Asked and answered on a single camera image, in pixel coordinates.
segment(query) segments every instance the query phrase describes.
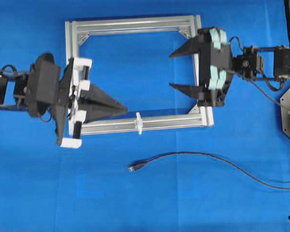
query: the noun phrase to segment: black wire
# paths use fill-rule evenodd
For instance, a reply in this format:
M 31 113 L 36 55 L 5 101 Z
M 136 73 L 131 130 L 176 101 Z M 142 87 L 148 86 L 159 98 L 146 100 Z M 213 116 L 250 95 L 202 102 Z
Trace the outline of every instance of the black wire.
M 0 69 L 0 72 L 2 72 L 2 73 L 17 73 L 17 74 L 31 74 L 31 72 L 28 72 L 28 71 L 16 71 L 16 72 L 14 72 L 14 71 L 8 71 L 8 70 L 3 70 L 3 69 Z
M 231 71 L 231 70 L 226 70 L 226 72 L 231 73 L 231 74 L 235 74 L 238 75 L 240 77 L 242 77 L 245 81 L 250 82 L 251 84 L 253 84 L 261 93 L 263 93 L 264 96 L 266 96 L 269 100 L 271 100 L 272 102 L 274 102 L 276 105 L 284 108 L 285 110 L 288 110 L 290 112 L 290 109 L 285 107 L 284 105 L 280 104 L 278 101 L 276 101 L 275 99 L 273 99 L 272 97 L 270 97 L 266 92 L 264 92 L 263 89 L 261 89 L 256 83 L 254 83 L 252 80 L 247 79 L 244 75 L 237 73 L 235 71 Z
M 269 82 L 270 79 L 265 75 L 265 73 L 262 70 L 260 70 L 260 73 L 262 74 L 262 77 L 263 77 L 266 85 L 270 88 L 270 90 L 272 90 L 272 91 L 280 91 L 280 90 L 282 90 L 284 88 L 285 81 L 283 79 L 280 80 L 279 88 L 276 88 L 276 87 L 274 87 L 274 86 L 272 86 L 270 84 L 270 82 Z
M 52 119 L 53 119 L 53 117 L 50 115 L 50 118 L 48 119 L 48 120 L 45 120 L 45 119 L 43 119 L 42 118 L 42 116 L 39 116 L 39 118 L 40 118 L 40 120 L 42 121 L 42 122 L 44 122 L 44 123 L 48 123 L 48 122 L 50 122 Z
M 213 155 L 213 154 L 208 154 L 208 153 L 202 153 L 202 152 L 186 152 L 186 151 L 180 151 L 180 152 L 171 152 L 171 153 L 165 153 L 165 154 L 162 154 L 162 155 L 159 155 L 159 156 L 156 156 L 156 157 L 153 157 L 151 159 L 147 159 L 147 160 L 144 160 L 142 163 L 149 163 L 149 162 L 153 162 L 157 159 L 160 159 L 160 158 L 163 158 L 165 156 L 171 156 L 171 155 L 199 155 L 199 156 L 207 156 L 207 157 L 211 157 L 211 158 L 214 158 L 214 159 L 217 159 L 219 161 L 222 161 L 222 162 L 225 162 L 227 164 L 229 164 L 230 166 L 236 168 L 237 170 L 241 171 L 242 173 L 244 173 L 245 175 L 249 176 L 250 178 L 252 178 L 253 180 L 257 181 L 258 183 L 262 184 L 262 185 L 265 185 L 265 186 L 268 186 L 270 188 L 273 188 L 273 189 L 279 189 L 279 190 L 290 190 L 290 188 L 288 187 L 281 187 L 281 186 L 275 186 L 275 185 L 270 185 L 270 184 L 267 184 L 261 180 L 259 180 L 258 178 L 254 177 L 253 175 L 251 175 L 250 173 L 248 173 L 247 171 L 245 171 L 244 169 L 238 167 L 236 164 L 222 158 L 222 157 L 219 157 L 219 156 L 216 156 L 216 155 Z
M 229 42 L 231 43 L 233 39 L 237 40 L 238 47 L 240 48 L 241 51 L 244 51 L 243 48 L 242 48 L 242 43 L 241 43 L 240 38 L 238 38 L 237 36 L 233 36 L 232 38 L 229 39 Z

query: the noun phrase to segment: black cable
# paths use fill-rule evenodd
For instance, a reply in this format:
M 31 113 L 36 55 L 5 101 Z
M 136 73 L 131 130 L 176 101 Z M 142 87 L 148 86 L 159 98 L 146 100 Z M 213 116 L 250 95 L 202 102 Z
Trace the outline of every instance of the black cable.
M 214 159 L 217 159 L 219 161 L 222 161 L 222 162 L 225 162 L 225 163 L 229 164 L 230 166 L 232 166 L 232 167 L 236 168 L 237 170 L 241 171 L 242 173 L 244 173 L 245 175 L 249 176 L 253 180 L 257 181 L 259 184 L 268 186 L 268 187 L 273 188 L 273 189 L 290 190 L 290 188 L 288 188 L 288 187 L 281 187 L 281 186 L 275 186 L 275 185 L 267 184 L 267 183 L 259 180 L 258 178 L 254 177 L 253 175 L 251 175 L 250 173 L 248 173 L 244 169 L 238 167 L 236 164 L 234 164 L 234 163 L 232 163 L 232 162 L 230 162 L 230 161 L 228 161 L 228 160 L 226 160 L 226 159 L 224 159 L 222 157 L 219 157 L 219 156 L 216 156 L 216 155 L 213 155 L 213 154 L 202 153 L 202 152 L 186 152 L 186 151 L 180 151 L 180 152 L 165 153 L 165 154 L 162 154 L 162 155 L 159 155 L 159 156 L 156 156 L 156 157 L 147 159 L 147 160 L 145 159 L 145 160 L 142 160 L 140 162 L 136 162 L 133 165 L 131 165 L 128 168 L 128 170 L 130 172 L 137 171 L 137 170 L 141 169 L 142 167 L 144 167 L 145 165 L 147 165 L 150 162 L 153 162 L 153 161 L 155 161 L 157 159 L 163 158 L 165 156 L 171 156 L 171 155 L 199 155 L 199 156 L 211 157 L 211 158 L 214 158 Z
M 232 38 L 229 39 L 229 42 L 231 43 L 233 39 L 237 40 L 238 47 L 240 48 L 241 51 L 244 51 L 243 48 L 242 48 L 242 43 L 241 43 L 240 38 L 238 38 L 237 36 L 233 36 Z
M 270 88 L 270 90 L 272 90 L 272 91 L 280 91 L 280 90 L 282 90 L 284 88 L 284 86 L 285 86 L 285 80 L 284 79 L 280 80 L 279 88 L 276 88 L 276 87 L 274 87 L 274 86 L 272 86 L 270 84 L 270 82 L 269 82 L 270 79 L 265 75 L 265 73 L 262 70 L 260 70 L 260 73 L 262 74 L 262 77 L 263 77 L 266 85 Z
M 44 122 L 44 123 L 48 123 L 48 122 L 50 122 L 50 121 L 53 119 L 52 115 L 50 115 L 50 118 L 49 118 L 48 120 L 43 119 L 42 116 L 39 116 L 39 118 L 40 118 L 40 120 L 41 120 L 42 122 Z
M 17 74 L 31 74 L 31 72 L 28 72 L 28 71 L 8 71 L 8 70 L 4 70 L 4 69 L 0 69 L 0 72 L 2 73 L 17 73 Z
M 226 72 L 231 73 L 231 74 L 235 74 L 238 75 L 240 77 L 242 77 L 243 80 L 250 82 L 251 84 L 253 84 L 261 93 L 263 93 L 264 96 L 266 96 L 269 100 L 271 100 L 272 102 L 274 102 L 276 105 L 284 108 L 285 110 L 288 110 L 290 112 L 290 109 L 285 107 L 284 105 L 280 104 L 278 101 L 276 101 L 275 99 L 273 99 L 272 97 L 270 97 L 266 92 L 264 92 L 263 89 L 261 89 L 256 83 L 254 83 L 252 80 L 247 79 L 244 75 L 237 73 L 235 71 L 231 71 L 231 70 L 226 70 Z

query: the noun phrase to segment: white plastic clip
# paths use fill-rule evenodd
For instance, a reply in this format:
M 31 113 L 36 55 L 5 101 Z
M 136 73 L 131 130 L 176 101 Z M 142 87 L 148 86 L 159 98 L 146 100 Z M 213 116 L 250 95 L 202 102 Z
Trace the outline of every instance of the white plastic clip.
M 139 131 L 139 135 L 141 135 L 143 130 L 143 120 L 139 112 L 136 112 L 136 120 L 134 121 L 134 124 L 135 128 Z

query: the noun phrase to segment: blue surface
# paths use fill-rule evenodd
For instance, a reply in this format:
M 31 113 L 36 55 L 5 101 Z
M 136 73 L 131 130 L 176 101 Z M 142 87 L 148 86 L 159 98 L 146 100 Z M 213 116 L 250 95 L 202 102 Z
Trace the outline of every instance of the blue surface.
M 0 67 L 27 70 L 45 51 L 64 67 L 66 20 L 197 14 L 203 27 L 224 28 L 246 45 L 289 44 L 282 0 L 1 0 Z M 81 55 L 95 60 L 91 80 L 131 111 L 189 109 L 194 101 L 167 86 L 192 81 L 190 58 L 167 58 L 183 37 L 126 37 L 85 42 Z M 202 151 L 290 186 L 290 140 L 274 104 L 235 78 L 214 115 L 212 128 L 84 136 L 79 150 L 68 150 L 55 145 L 53 122 L 0 112 L 0 232 L 290 231 L 290 192 L 260 186 L 224 163 L 178 156 L 127 171 L 133 160 L 159 153 Z

